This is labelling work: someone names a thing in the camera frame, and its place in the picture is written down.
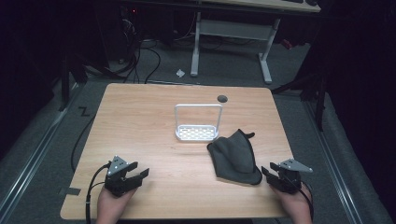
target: equipment on desk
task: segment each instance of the equipment on desk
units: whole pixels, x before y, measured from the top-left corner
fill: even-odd
[[[232,136],[220,137],[207,145],[217,177],[250,185],[262,182],[262,174],[248,140],[253,136],[254,133],[245,134],[238,129]]]
[[[289,159],[286,161],[280,162],[278,165],[276,165],[273,162],[270,162],[271,169],[277,171],[278,176],[270,174],[270,172],[262,167],[262,174],[267,177],[267,183],[275,187],[276,189],[282,191],[282,192],[287,192],[289,194],[295,194],[298,191],[300,191],[301,194],[306,199],[306,202],[309,205],[309,210],[311,213],[311,219],[314,218],[314,206],[312,204],[313,202],[313,195],[311,192],[311,187],[303,182],[303,184],[306,185],[308,188],[309,192],[311,193],[311,200],[303,193],[301,190],[302,187],[302,180],[300,176],[300,172],[306,172],[306,173],[312,173],[314,172],[312,168],[309,168],[303,164],[301,164],[298,161],[295,161],[294,159]]]
[[[216,108],[219,110],[217,114],[216,126],[212,124],[192,124],[198,119],[209,119],[206,116],[206,112],[198,112],[198,109],[209,110],[209,108]],[[193,117],[189,120],[190,124],[179,124],[179,110],[182,108],[190,108],[193,111],[189,111],[188,117]],[[222,112],[222,105],[176,105],[175,106],[175,120],[176,120],[176,137],[180,141],[187,142],[211,142],[215,140],[219,135],[219,124]]]
[[[108,189],[114,196],[120,197],[127,191],[131,189],[136,189],[142,186],[143,179],[149,175],[149,169],[141,172],[139,175],[133,177],[125,177],[126,174],[137,167],[137,161],[129,163],[119,156],[114,156],[113,161],[109,161],[108,164],[103,165],[98,171],[93,175],[90,187],[88,188],[85,215],[86,223],[91,223],[91,190],[96,185],[93,184],[96,176],[105,168],[108,169],[105,188]]]

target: wire basket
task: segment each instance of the wire basket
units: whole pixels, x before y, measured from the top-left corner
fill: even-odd
[[[196,107],[196,109],[218,108],[216,124],[179,124],[179,109],[183,107]],[[176,105],[176,137],[180,141],[187,142],[211,142],[219,136],[219,123],[222,105]]]

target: electrical wire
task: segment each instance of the electrical wire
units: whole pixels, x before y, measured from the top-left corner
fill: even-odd
[[[195,22],[196,17],[197,17],[197,13],[194,12],[194,16],[192,17],[192,22],[191,22],[189,31],[185,35],[183,35],[182,37],[174,39],[175,41],[178,41],[178,40],[181,40],[181,39],[185,39],[185,38],[189,38],[189,37],[193,36],[193,35],[191,35],[191,30],[192,30],[192,27],[194,26],[194,22]]]
[[[154,70],[152,70],[152,72],[151,72],[150,74],[148,74],[148,76],[146,77],[145,84],[148,83],[149,78],[150,78],[151,75],[158,69],[158,67],[160,66],[160,63],[161,63],[161,56],[160,56],[160,54],[158,54],[158,53],[157,53],[155,50],[153,50],[153,49],[146,49],[146,50],[149,50],[149,51],[155,53],[155,54],[158,56],[158,63],[157,63],[157,66],[154,68]]]
[[[85,221],[87,224],[91,224],[91,190],[93,187],[97,186],[98,184],[93,184],[93,181],[95,181],[96,176],[104,169],[108,169],[111,165],[111,161],[108,162],[108,164],[103,165],[101,168],[99,168],[96,173],[93,175],[90,187],[88,188],[87,192],[87,198],[85,201]]]
[[[291,182],[291,180],[290,180],[287,176],[285,176],[285,178],[286,178],[286,179],[289,181],[289,183],[291,183],[298,191],[300,191],[300,193],[305,197],[306,202],[308,203],[308,206],[309,206],[309,213],[310,213],[310,216],[311,216],[311,220],[314,221],[314,205],[313,205],[313,203],[314,203],[314,196],[312,195],[311,189],[305,184],[305,182],[303,182],[303,184],[306,186],[306,188],[308,189],[309,193],[311,194],[311,200],[309,200],[308,196],[306,196],[306,194],[305,194],[301,189],[299,189],[297,186],[295,186],[294,183]]]
[[[93,115],[93,117],[90,119],[90,121],[85,125],[84,129],[83,129],[83,130],[81,131],[81,133],[79,134],[78,139],[77,139],[77,141],[76,141],[76,143],[75,143],[75,145],[74,145],[74,147],[73,147],[72,155],[71,155],[71,157],[70,157],[70,165],[71,165],[71,167],[72,167],[73,173],[76,171],[76,168],[75,168],[75,166],[74,166],[74,156],[75,156],[75,153],[76,153],[77,145],[78,145],[78,143],[79,143],[79,140],[81,140],[82,135],[85,133],[85,131],[87,130],[87,128],[88,128],[88,127],[90,126],[90,124],[93,122],[93,120],[95,119],[95,117],[96,117],[96,115]]]
[[[280,221],[279,221],[279,219],[274,218],[274,220],[275,220],[275,222],[276,222],[277,224],[281,224]]]

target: black cable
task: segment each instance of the black cable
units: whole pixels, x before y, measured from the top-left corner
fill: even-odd
[[[91,190],[93,189],[93,187],[95,187],[98,184],[93,185],[93,181],[95,181],[96,176],[105,168],[109,168],[111,165],[111,161],[108,162],[108,164],[103,165],[101,168],[99,168],[96,173],[93,175],[91,183],[90,183],[90,187],[88,188],[88,192],[87,192],[87,198],[85,201],[85,220],[87,224],[91,224]]]
[[[134,56],[134,67],[131,68],[131,70],[129,71],[128,75],[126,75],[126,77],[125,77],[125,79],[122,81],[122,83],[125,83],[126,80],[128,80],[129,75],[131,75],[132,71],[134,71],[134,70],[136,69],[136,67],[137,67],[137,61],[138,61],[138,60],[137,60],[136,57]]]
[[[81,137],[82,137],[82,135],[85,133],[85,131],[87,130],[87,128],[90,126],[90,124],[92,123],[92,121],[93,121],[93,119],[96,117],[96,115],[93,115],[93,117],[90,119],[90,122],[88,122],[86,125],[85,125],[85,127],[84,127],[84,129],[81,131],[81,133],[79,134],[79,136],[78,136],[78,139],[77,139],[77,141],[76,141],[76,143],[75,143],[75,145],[74,145],[74,147],[73,147],[73,150],[72,150],[72,155],[71,155],[71,157],[70,157],[70,165],[71,165],[71,167],[72,167],[72,171],[73,171],[73,173],[76,171],[76,168],[74,167],[74,154],[75,154],[75,152],[76,152],[76,148],[77,148],[77,145],[78,145],[78,142],[79,142],[79,140],[81,140]]]
[[[279,219],[274,218],[274,220],[275,220],[275,222],[276,222],[277,224],[281,224],[280,221],[279,221]]]
[[[140,53],[140,50],[142,49],[142,44],[140,43],[140,45],[139,45],[139,49],[138,49],[138,54],[137,54],[137,61],[139,62],[140,61],[140,55],[141,55],[141,53]],[[136,68],[134,69],[134,83],[135,83],[135,79],[137,78],[137,84],[139,84],[140,83],[140,78],[139,78],[139,75],[137,74],[137,66],[136,66]]]
[[[157,63],[157,66],[154,68],[154,70],[152,70],[152,72],[150,74],[148,74],[148,76],[146,77],[145,84],[148,83],[149,77],[151,77],[151,75],[157,70],[157,68],[160,66],[160,63],[161,63],[160,54],[158,54],[155,50],[152,50],[152,49],[146,49],[146,50],[149,50],[149,51],[155,53],[158,56],[158,63]]]
[[[305,197],[306,202],[308,203],[308,206],[309,206],[309,213],[310,213],[310,216],[311,216],[311,220],[314,221],[314,205],[313,205],[314,196],[312,195],[311,189],[305,184],[305,182],[303,182],[303,184],[306,186],[306,188],[308,189],[309,193],[311,194],[311,200],[312,200],[312,202],[311,202],[311,200],[309,200],[309,198],[306,196],[306,194],[305,194],[301,189],[299,189],[297,186],[294,185],[293,182],[291,182],[291,180],[290,180],[287,176],[285,176],[285,178],[286,178],[286,179],[289,181],[289,183],[291,183],[298,191],[300,191],[301,194],[303,194],[303,196]]]

